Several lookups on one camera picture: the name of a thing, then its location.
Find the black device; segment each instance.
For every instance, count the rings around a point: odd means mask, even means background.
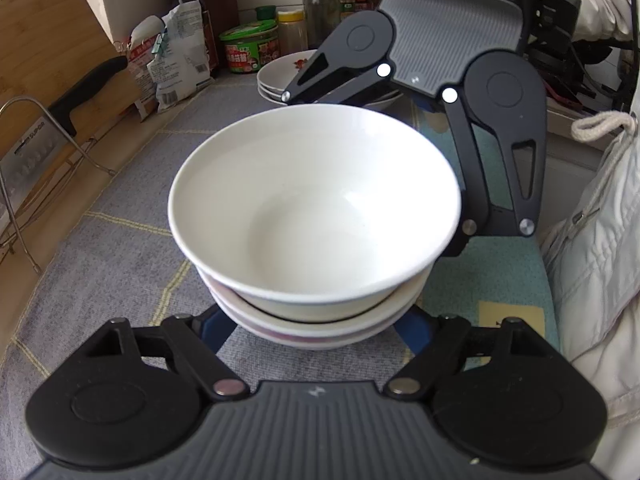
[[[580,0],[382,0],[343,21],[282,100],[361,105],[399,88],[444,110],[465,187],[444,255],[460,254],[474,235],[531,236],[545,171],[546,93],[522,55],[532,36],[565,52],[579,7]],[[490,202],[472,124],[498,140],[512,210]],[[520,149],[532,152],[529,175],[518,175]]]
[[[249,386],[216,355],[235,324],[212,307],[159,327],[100,327],[38,388],[29,480],[602,480],[598,392],[521,319],[473,328],[414,306],[416,356],[373,382]],[[143,362],[165,359],[168,369]],[[463,370],[466,360],[489,364]]]

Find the drawstring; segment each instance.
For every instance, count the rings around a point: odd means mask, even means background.
[[[628,147],[633,143],[638,132],[638,119],[635,114],[629,115],[615,110],[601,112],[593,117],[578,119],[572,124],[571,134],[578,142],[593,142],[615,132],[619,128],[622,128],[623,131],[610,143],[602,157],[598,168],[599,180],[591,191],[589,201],[571,218],[553,227],[544,241],[542,252],[547,272],[550,271],[550,266],[560,253],[564,242],[567,239],[574,238],[584,223],[599,210],[598,204],[602,200],[602,195],[609,184],[611,175]]]

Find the stack of plates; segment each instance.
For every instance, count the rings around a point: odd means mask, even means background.
[[[275,105],[286,106],[280,96],[298,74],[299,67],[303,65],[305,60],[310,61],[315,53],[315,50],[296,52],[295,54],[279,57],[263,66],[258,72],[258,93],[261,97]],[[364,105],[364,108],[381,112],[396,102],[401,95],[398,90],[393,90]]]
[[[371,337],[420,295],[460,217],[449,163],[358,107],[276,108],[180,168],[169,224],[220,308],[264,339],[329,349]]]

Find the cutting board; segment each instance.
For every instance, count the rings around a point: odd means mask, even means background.
[[[86,0],[0,0],[0,104],[28,94],[49,106],[101,62],[117,55]],[[71,113],[82,144],[140,96],[127,70]],[[0,157],[42,115],[12,105],[0,118]],[[68,145],[34,189],[72,153]]]

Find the glass jar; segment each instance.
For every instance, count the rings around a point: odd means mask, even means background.
[[[283,56],[308,49],[304,10],[278,11],[278,38]]]

